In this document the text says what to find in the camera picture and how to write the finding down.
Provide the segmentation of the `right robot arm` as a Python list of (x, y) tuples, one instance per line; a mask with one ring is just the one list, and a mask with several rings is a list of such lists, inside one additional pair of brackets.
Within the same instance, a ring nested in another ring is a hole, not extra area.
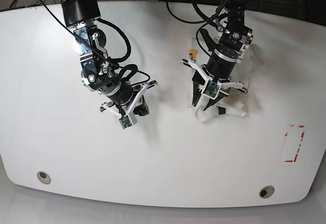
[[(130, 79), (141, 73), (137, 65), (121, 66), (131, 55), (127, 36), (114, 24), (101, 19), (97, 0), (60, 0), (65, 26), (71, 29), (80, 47), (82, 78), (87, 87), (108, 97), (122, 115), (127, 109), (138, 116), (149, 114), (145, 98), (140, 94), (144, 82), (131, 84)], [(105, 33), (95, 22), (110, 26), (118, 32), (126, 44), (126, 54), (111, 58), (105, 49)]]

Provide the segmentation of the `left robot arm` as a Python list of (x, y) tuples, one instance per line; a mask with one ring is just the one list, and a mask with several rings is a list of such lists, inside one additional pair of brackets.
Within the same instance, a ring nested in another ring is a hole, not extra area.
[(243, 82), (231, 79), (231, 72), (253, 40), (252, 29), (244, 24), (246, 9), (247, 0), (222, 0), (214, 15), (202, 17), (196, 37), (203, 38), (207, 46), (204, 52), (209, 60), (206, 64), (198, 64), (197, 51), (191, 49), (189, 58), (181, 61), (194, 70), (192, 106), (205, 97), (208, 101), (204, 109), (208, 109), (228, 97), (232, 89), (243, 94), (248, 92)]

